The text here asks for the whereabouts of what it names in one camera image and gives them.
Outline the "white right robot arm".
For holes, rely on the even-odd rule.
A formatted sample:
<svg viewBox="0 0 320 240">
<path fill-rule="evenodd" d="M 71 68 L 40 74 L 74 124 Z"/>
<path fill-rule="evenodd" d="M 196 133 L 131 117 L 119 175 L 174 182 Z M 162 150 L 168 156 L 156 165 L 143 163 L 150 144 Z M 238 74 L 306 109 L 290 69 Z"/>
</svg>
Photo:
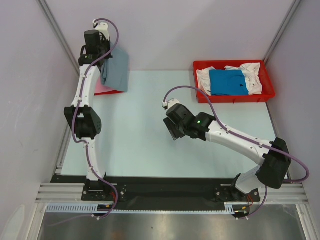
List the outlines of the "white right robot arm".
<svg viewBox="0 0 320 240">
<path fill-rule="evenodd" d="M 177 99 L 162 103 L 166 111 L 163 120 L 174 140 L 188 136 L 227 147 L 252 160 L 256 167 L 238 174 L 230 188 L 231 196 L 242 201 L 257 188 L 280 189 L 291 160 L 287 157 L 286 142 L 280 138 L 267 141 L 252 137 L 227 125 L 219 124 L 212 115 L 201 112 L 193 115 Z"/>
</svg>

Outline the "grey polo shirt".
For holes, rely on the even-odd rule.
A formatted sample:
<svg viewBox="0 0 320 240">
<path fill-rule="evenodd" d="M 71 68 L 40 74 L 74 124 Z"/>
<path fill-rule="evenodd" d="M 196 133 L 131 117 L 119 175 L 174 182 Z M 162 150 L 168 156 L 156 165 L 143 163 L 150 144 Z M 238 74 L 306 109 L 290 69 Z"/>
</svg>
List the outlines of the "grey polo shirt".
<svg viewBox="0 0 320 240">
<path fill-rule="evenodd" d="M 106 87 L 126 93 L 129 86 L 129 55 L 116 46 L 111 53 L 112 58 L 105 60 L 101 72 L 100 82 Z"/>
</svg>

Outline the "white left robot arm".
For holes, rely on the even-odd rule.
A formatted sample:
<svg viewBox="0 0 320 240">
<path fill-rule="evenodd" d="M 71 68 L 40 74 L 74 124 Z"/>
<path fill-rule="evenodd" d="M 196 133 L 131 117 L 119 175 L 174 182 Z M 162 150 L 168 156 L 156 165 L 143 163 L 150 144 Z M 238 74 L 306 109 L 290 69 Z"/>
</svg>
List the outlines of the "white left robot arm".
<svg viewBox="0 0 320 240">
<path fill-rule="evenodd" d="M 64 108 L 64 116 L 73 141 L 83 144 L 87 162 L 86 178 L 89 181 L 100 181 L 106 175 L 97 150 L 102 120 L 93 108 L 93 98 L 101 78 L 101 69 L 105 61 L 112 57 L 109 25 L 95 20 L 93 29 L 84 32 L 84 40 L 85 45 L 82 46 L 78 59 L 79 82 L 76 94 L 71 106 Z"/>
</svg>

